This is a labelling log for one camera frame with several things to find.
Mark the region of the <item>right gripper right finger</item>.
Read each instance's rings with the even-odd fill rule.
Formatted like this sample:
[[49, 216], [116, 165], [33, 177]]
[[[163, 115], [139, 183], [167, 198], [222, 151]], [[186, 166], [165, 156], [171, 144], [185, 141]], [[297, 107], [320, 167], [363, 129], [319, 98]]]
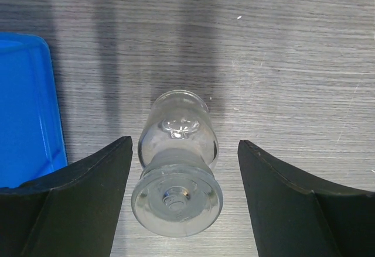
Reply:
[[373, 256], [374, 193], [314, 176], [240, 141], [238, 161], [260, 256]]

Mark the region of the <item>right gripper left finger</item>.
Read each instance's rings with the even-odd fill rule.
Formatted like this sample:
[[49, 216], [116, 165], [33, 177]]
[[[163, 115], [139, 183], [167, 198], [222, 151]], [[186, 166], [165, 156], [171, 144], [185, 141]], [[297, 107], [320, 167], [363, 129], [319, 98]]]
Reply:
[[132, 160], [123, 136], [16, 188], [1, 188], [2, 256], [109, 256]]

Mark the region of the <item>blue plastic divided bin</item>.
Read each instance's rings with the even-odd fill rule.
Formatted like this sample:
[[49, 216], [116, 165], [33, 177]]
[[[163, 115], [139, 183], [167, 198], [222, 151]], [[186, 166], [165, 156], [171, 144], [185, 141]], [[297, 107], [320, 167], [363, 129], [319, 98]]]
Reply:
[[39, 36], [1, 33], [1, 187], [67, 166], [48, 44]]

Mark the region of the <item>small clear glass flask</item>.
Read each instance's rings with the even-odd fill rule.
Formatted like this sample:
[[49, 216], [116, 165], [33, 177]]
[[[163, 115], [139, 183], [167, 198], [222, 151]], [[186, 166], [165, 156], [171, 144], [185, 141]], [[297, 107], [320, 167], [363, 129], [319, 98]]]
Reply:
[[199, 96], [173, 90], [157, 98], [138, 141], [143, 171], [131, 197], [138, 222], [173, 238], [210, 227], [223, 207], [212, 172], [218, 156], [209, 109]]

